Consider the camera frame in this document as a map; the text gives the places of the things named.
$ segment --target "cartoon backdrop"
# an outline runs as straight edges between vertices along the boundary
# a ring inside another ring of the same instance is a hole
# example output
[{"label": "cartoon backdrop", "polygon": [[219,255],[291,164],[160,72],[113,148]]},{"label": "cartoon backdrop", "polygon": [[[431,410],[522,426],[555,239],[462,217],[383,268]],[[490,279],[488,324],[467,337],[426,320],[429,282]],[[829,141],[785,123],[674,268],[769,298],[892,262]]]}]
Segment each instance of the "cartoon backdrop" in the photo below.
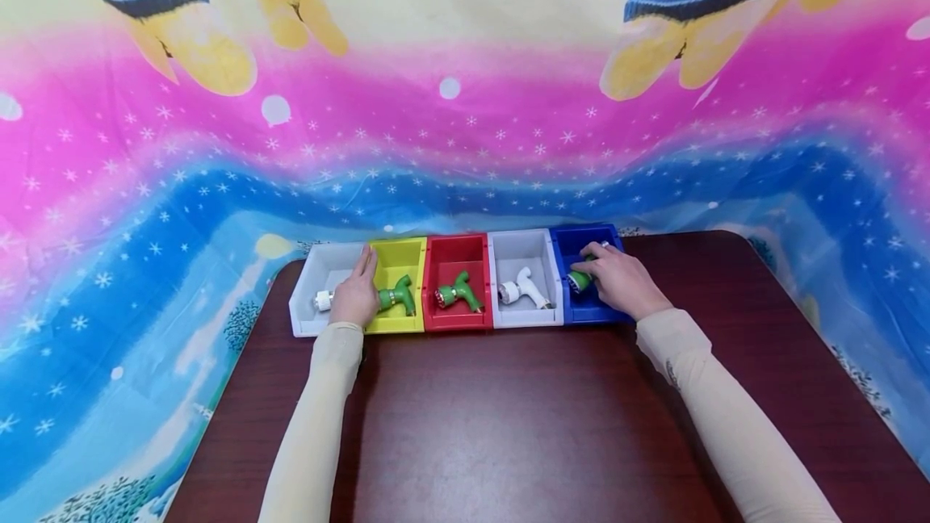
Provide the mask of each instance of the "cartoon backdrop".
[{"label": "cartoon backdrop", "polygon": [[930,473],[930,0],[4,0],[0,41],[4,521],[164,517],[308,243],[598,220],[747,237]]}]

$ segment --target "cartoon tree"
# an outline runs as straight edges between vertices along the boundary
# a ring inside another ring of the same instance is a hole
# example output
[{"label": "cartoon tree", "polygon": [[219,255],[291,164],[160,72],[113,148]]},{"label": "cartoon tree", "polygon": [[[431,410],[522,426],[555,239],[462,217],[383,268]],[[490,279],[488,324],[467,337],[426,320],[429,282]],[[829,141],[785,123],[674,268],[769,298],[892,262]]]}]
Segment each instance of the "cartoon tree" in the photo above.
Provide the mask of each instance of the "cartoon tree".
[{"label": "cartoon tree", "polygon": [[759,258],[765,263],[765,266],[772,272],[775,272],[777,262],[775,260],[775,253],[772,253],[772,248],[769,246],[769,243],[761,240],[758,236],[750,236],[748,241],[750,241],[755,252],[759,254]]},{"label": "cartoon tree", "polygon": [[258,319],[258,310],[261,309],[255,302],[240,301],[226,319],[223,335],[226,344],[234,354],[242,353],[245,341],[249,339],[252,327]]},{"label": "cartoon tree", "polygon": [[833,350],[833,356],[846,371],[846,374],[849,374],[849,377],[852,378],[852,381],[859,388],[859,391],[862,392],[862,395],[866,396],[869,404],[873,405],[875,412],[877,412],[881,418],[885,418],[886,420],[890,419],[891,408],[880,403],[882,401],[882,393],[873,385],[873,376],[867,370],[859,369],[858,366],[846,359],[843,351],[836,345],[832,345],[831,350]]},{"label": "cartoon tree", "polygon": [[97,491],[79,493],[67,499],[59,510],[39,519],[38,523],[133,523],[137,513],[149,502],[154,476],[127,479],[100,485]]}]

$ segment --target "white plastic bin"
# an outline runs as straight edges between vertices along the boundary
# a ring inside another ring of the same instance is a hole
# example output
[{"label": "white plastic bin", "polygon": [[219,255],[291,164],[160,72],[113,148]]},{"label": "white plastic bin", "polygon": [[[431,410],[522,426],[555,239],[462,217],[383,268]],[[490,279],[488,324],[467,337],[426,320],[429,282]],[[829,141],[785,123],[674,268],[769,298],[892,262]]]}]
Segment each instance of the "white plastic bin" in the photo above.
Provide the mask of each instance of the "white plastic bin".
[{"label": "white plastic bin", "polygon": [[318,291],[332,291],[349,277],[365,243],[318,244],[310,249],[304,270],[296,279],[288,307],[295,337],[316,337],[329,325],[329,311],[317,311],[313,297]]},{"label": "white plastic bin", "polygon": [[[563,325],[564,306],[549,229],[507,230],[488,233],[488,260],[491,266],[491,308],[495,328]],[[497,283],[514,281],[528,266],[530,279],[555,309],[537,309],[528,296],[505,305],[497,294]]]}]

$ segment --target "beige sleeve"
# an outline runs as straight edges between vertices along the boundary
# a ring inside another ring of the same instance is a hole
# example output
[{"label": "beige sleeve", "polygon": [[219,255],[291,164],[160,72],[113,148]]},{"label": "beige sleeve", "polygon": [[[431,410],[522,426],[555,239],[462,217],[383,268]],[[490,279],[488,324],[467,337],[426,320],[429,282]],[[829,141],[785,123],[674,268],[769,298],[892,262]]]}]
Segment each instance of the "beige sleeve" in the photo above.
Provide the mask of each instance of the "beige sleeve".
[{"label": "beige sleeve", "polygon": [[362,359],[362,328],[332,323],[316,343],[310,376],[271,467],[259,523],[329,523],[342,413]]},{"label": "beige sleeve", "polygon": [[747,523],[840,520],[775,425],[710,352],[690,315],[662,311],[640,321],[636,333],[636,345],[681,393]]}]

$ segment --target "table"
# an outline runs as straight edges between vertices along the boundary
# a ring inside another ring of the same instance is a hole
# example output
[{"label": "table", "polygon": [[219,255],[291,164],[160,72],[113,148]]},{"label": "table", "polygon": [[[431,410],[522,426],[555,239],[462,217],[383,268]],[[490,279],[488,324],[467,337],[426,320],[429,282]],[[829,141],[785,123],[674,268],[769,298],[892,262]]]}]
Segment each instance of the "table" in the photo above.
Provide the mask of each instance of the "table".
[{"label": "table", "polygon": [[[743,238],[638,236],[626,249],[687,309],[845,523],[927,521],[930,487]],[[304,387],[283,268],[169,523],[256,521]],[[346,408],[332,521],[740,521],[631,328],[367,339]]]}]

